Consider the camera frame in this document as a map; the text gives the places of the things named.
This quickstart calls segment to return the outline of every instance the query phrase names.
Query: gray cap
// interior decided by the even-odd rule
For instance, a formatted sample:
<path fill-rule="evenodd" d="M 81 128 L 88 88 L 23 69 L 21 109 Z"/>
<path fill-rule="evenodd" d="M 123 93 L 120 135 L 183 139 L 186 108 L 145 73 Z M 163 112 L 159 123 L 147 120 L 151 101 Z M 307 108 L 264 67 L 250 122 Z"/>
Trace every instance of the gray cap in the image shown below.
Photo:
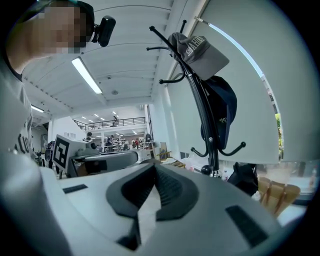
<path fill-rule="evenodd" d="M 208 80 L 224 68 L 229 59 L 213 47 L 204 36 L 186 37 L 175 32 L 168 38 L 184 62 L 202 79 Z"/>

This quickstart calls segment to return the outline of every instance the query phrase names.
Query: ceiling lamp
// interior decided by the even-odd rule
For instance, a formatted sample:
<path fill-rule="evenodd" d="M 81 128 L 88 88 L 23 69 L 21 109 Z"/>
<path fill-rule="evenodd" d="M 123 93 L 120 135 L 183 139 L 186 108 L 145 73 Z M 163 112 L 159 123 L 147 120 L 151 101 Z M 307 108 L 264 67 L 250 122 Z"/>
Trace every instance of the ceiling lamp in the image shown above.
<path fill-rule="evenodd" d="M 33 110 L 39 111 L 40 113 L 45 112 L 43 109 L 38 108 L 38 107 L 36 107 L 36 106 L 34 106 L 34 105 L 31 105 L 31 108 L 32 108 Z"/>
<path fill-rule="evenodd" d="M 83 63 L 82 59 L 80 57 L 74 59 L 71 61 L 71 63 L 74 65 L 76 70 L 80 73 L 80 75 L 83 77 L 83 79 L 87 82 L 87 84 L 91 87 L 91 89 L 96 94 L 102 94 L 102 90 L 99 88 L 99 86 L 96 84 L 92 76 L 89 74 L 87 68 L 85 67 L 85 64 Z"/>

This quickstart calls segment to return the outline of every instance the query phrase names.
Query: baseball cap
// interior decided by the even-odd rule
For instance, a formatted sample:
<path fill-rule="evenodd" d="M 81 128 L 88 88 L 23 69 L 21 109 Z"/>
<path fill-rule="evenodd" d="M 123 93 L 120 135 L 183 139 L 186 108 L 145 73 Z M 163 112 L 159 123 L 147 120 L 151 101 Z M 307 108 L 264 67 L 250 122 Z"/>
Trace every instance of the baseball cap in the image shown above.
<path fill-rule="evenodd" d="M 230 85 L 220 76 L 212 76 L 202 81 L 205 88 L 213 118 L 217 127 L 220 140 L 220 149 L 225 149 L 228 142 L 230 125 L 237 113 L 237 97 Z M 201 125 L 201 136 L 204 139 L 203 127 Z"/>
<path fill-rule="evenodd" d="M 204 36 L 186 37 L 182 33 L 175 32 L 169 36 L 168 41 L 202 80 L 208 80 L 229 63 L 229 59 L 213 47 Z M 179 60 L 173 52 L 172 55 L 175 60 Z"/>

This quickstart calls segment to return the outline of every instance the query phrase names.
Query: black railing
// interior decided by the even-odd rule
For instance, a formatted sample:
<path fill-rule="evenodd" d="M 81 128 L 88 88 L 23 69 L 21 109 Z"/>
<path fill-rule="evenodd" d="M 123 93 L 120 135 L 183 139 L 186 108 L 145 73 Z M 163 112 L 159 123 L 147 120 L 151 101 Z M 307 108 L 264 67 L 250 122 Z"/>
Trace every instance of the black railing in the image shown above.
<path fill-rule="evenodd" d="M 88 123 L 88 124 L 84 124 L 84 123 L 76 121 L 76 120 L 74 120 L 74 122 L 80 127 L 81 130 L 90 131 L 90 130 L 109 128 L 109 127 L 142 125 L 142 124 L 146 123 L 146 118 L 145 117 L 136 117 L 136 118 L 128 118 L 128 119 L 93 122 L 93 123 Z"/>
<path fill-rule="evenodd" d="M 77 120 L 73 120 L 79 127 L 81 130 L 86 130 L 86 124 L 83 122 L 79 122 Z"/>

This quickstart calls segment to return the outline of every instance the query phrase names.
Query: chair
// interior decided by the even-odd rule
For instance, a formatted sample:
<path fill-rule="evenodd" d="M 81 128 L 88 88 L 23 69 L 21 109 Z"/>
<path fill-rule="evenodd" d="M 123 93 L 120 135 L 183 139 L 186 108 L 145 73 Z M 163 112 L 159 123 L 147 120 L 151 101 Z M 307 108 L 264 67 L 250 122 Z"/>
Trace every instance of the chair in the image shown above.
<path fill-rule="evenodd" d="M 260 203 L 275 217 L 278 217 L 300 194 L 296 185 L 272 181 L 265 177 L 258 179 Z"/>

